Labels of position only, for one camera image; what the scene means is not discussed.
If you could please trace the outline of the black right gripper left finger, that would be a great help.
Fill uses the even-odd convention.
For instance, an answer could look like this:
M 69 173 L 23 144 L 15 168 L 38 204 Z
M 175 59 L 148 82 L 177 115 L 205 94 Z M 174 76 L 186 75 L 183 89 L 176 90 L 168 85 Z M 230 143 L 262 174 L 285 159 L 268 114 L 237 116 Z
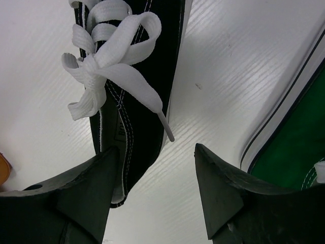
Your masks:
M 102 243 L 119 164 L 110 147 L 22 191 L 1 193 L 1 243 Z

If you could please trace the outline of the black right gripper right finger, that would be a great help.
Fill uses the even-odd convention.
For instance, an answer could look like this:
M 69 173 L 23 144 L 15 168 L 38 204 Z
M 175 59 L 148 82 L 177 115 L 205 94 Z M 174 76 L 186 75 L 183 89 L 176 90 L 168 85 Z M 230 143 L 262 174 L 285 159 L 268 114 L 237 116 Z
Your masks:
M 324 243 L 324 185 L 278 187 L 202 144 L 195 166 L 208 239 L 214 243 Z

